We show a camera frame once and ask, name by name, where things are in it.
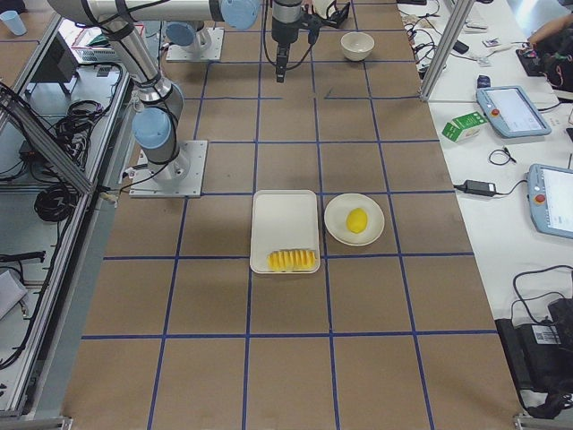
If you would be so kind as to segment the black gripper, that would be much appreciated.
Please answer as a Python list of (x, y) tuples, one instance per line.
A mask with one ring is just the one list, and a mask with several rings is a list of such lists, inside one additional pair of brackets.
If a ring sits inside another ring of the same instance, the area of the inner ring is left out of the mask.
[(276, 55), (276, 81), (283, 83), (287, 73), (290, 45), (298, 39), (300, 29), (316, 30), (320, 17), (309, 12), (301, 0), (279, 0), (272, 2), (271, 36), (278, 43)]

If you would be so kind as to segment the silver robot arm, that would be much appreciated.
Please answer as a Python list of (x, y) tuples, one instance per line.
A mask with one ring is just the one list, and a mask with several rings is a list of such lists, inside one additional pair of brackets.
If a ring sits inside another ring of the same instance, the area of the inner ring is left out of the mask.
[[(214, 11), (236, 30), (248, 30), (256, 22), (260, 3), (258, 1), (224, 0), (210, 1)], [(205, 21), (169, 21), (166, 36), (169, 40), (166, 60), (171, 63), (207, 63), (220, 60), (225, 31), (207, 27)]]
[(136, 112), (132, 129), (147, 163), (128, 186), (137, 198), (197, 197), (201, 193), (208, 144), (181, 141), (177, 126), (184, 96), (160, 70), (137, 22), (226, 22), (246, 30), (256, 22), (258, 1), (53, 1), (62, 17), (102, 31), (131, 75)]

